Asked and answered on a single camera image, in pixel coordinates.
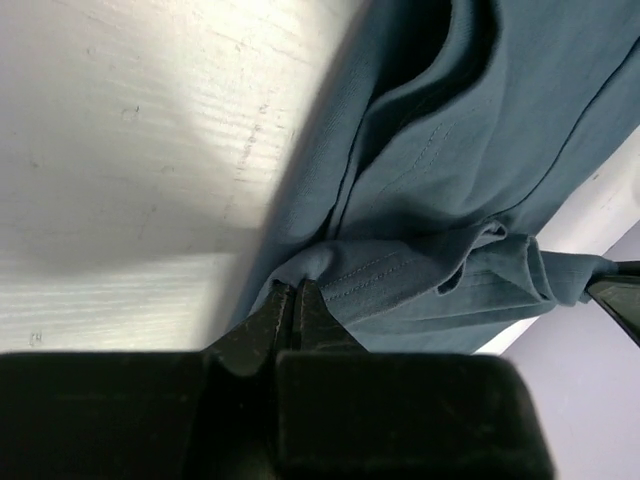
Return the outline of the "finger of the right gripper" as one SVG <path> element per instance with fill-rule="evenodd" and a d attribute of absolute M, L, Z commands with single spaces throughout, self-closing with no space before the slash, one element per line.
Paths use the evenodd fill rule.
<path fill-rule="evenodd" d="M 640 341 L 640 271 L 638 262 L 619 262 L 618 271 L 600 275 L 587 288 L 588 295 L 636 344 Z"/>

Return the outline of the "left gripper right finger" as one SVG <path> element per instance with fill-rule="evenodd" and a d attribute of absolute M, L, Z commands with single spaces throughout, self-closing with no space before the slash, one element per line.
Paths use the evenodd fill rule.
<path fill-rule="evenodd" d="M 530 393 L 496 356 L 370 353 L 302 283 L 275 363 L 285 479 L 549 479 Z"/>

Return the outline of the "blue t shirt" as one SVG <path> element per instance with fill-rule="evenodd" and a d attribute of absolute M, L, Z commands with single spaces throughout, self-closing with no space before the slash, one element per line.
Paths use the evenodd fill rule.
<path fill-rule="evenodd" d="M 536 235 L 639 123 L 635 1 L 374 1 L 233 315 L 317 283 L 377 351 L 470 353 L 617 272 Z"/>

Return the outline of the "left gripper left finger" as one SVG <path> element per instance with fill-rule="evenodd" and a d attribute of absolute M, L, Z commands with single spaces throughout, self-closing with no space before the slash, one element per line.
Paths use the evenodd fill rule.
<path fill-rule="evenodd" d="M 5 479 L 273 479 L 273 367 L 293 290 L 202 351 L 1 358 Z"/>

